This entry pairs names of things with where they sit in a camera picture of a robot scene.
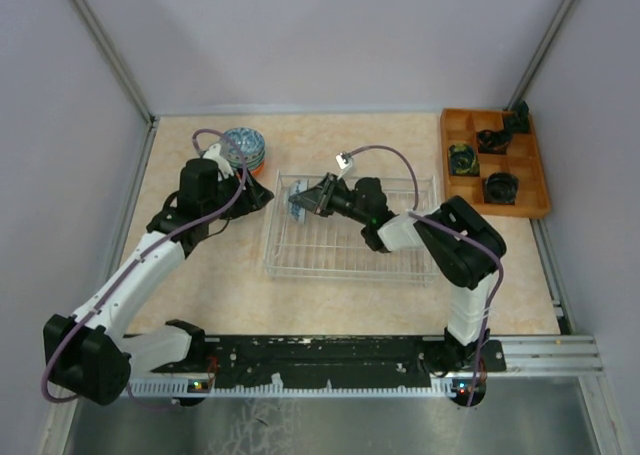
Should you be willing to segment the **white wire dish rack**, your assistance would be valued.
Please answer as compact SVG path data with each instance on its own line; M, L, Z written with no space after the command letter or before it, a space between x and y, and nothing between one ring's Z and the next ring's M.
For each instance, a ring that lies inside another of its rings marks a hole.
M311 215L288 203L289 196L320 180L319 175L277 174L264 251L270 276L411 285L438 278L426 250L375 253L365 244L360 224L340 215Z

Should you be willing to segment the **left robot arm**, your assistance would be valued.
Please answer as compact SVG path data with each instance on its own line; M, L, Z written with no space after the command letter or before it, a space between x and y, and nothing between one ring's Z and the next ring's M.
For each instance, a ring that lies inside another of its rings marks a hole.
M43 397L58 397L50 385L106 406L131 378L168 364L201 369L208 359L203 329L181 320L126 337L132 319L156 288L210 238L216 220L257 212L273 200L271 190L246 169L223 171L219 162L194 158L180 172L179 187L152 218L138 245L105 285L69 316L53 315L44 325Z

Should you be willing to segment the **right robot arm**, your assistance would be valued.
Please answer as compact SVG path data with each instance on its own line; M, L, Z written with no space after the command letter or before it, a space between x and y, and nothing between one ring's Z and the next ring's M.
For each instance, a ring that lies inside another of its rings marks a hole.
M452 285L443 354L435 370L480 369L490 308L504 279L506 242L468 202L454 196L429 213L396 214L378 178L364 177L350 187L331 173L291 192L287 202L320 217L339 214L361 224L361 236L374 252L426 250Z

